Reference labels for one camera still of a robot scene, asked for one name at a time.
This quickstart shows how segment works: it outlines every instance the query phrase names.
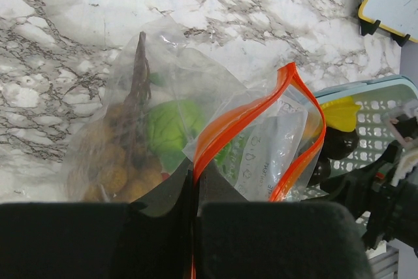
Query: black bracket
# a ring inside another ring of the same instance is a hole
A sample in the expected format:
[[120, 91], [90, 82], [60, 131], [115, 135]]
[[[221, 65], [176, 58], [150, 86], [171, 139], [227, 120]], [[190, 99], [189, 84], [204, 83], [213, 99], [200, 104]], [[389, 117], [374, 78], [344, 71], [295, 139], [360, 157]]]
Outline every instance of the black bracket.
[[400, 47], [406, 44], [409, 41], [411, 35], [407, 34], [405, 36], [400, 36], [394, 33], [391, 33], [391, 38], [394, 40]]
[[374, 23], [370, 23], [360, 19], [361, 35], [366, 36], [367, 34], [373, 35], [380, 25], [380, 20], [376, 20]]

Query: ziplock bag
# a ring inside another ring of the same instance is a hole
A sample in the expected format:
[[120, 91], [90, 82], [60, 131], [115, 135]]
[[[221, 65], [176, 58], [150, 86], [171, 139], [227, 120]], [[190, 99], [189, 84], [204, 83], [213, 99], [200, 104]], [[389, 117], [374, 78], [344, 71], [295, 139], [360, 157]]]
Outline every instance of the ziplock bag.
[[321, 107], [290, 63], [279, 69], [272, 92], [258, 88], [228, 98], [184, 152], [195, 152], [195, 182], [214, 159], [250, 201], [298, 200], [324, 136]]
[[104, 106], [69, 144], [71, 201], [132, 202], [173, 173], [224, 99], [244, 86], [192, 48], [171, 18], [143, 26], [117, 57]]

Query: light green plastic basket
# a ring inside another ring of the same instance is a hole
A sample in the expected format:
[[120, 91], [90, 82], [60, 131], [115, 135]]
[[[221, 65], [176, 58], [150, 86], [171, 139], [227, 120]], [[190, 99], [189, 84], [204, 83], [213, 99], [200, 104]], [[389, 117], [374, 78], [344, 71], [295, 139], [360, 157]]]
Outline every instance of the light green plastic basket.
[[418, 98], [418, 89], [406, 77], [388, 76], [384, 79], [356, 82], [325, 89], [315, 94], [320, 104], [352, 96], [361, 105], [357, 113], [359, 147], [343, 160], [332, 161], [332, 176], [364, 167], [384, 152], [394, 137], [381, 121], [389, 109]]

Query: white marble countertop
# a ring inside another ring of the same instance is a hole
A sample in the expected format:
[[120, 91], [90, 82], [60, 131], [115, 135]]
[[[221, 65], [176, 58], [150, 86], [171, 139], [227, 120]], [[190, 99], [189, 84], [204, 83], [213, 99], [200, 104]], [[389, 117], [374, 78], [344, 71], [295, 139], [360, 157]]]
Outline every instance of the white marble countertop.
[[[313, 90], [398, 73], [361, 37], [360, 0], [0, 0], [0, 202], [53, 201], [66, 145], [101, 105], [108, 68], [163, 14], [243, 82], [296, 61]], [[22, 187], [22, 178], [26, 185]]]

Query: dark purple fruit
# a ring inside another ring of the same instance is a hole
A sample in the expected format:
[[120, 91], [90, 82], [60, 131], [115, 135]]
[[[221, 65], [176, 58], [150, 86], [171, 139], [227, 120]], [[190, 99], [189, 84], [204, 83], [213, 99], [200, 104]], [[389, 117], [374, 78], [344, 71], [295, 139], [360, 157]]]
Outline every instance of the dark purple fruit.
[[342, 132], [327, 127], [321, 155], [324, 155], [329, 159], [341, 160], [355, 151], [359, 145], [359, 141], [360, 139], [356, 130], [352, 132]]
[[319, 156], [316, 163], [315, 169], [313, 170], [312, 176], [309, 180], [308, 186], [315, 186], [321, 181], [325, 180], [331, 175], [331, 162], [328, 158]]

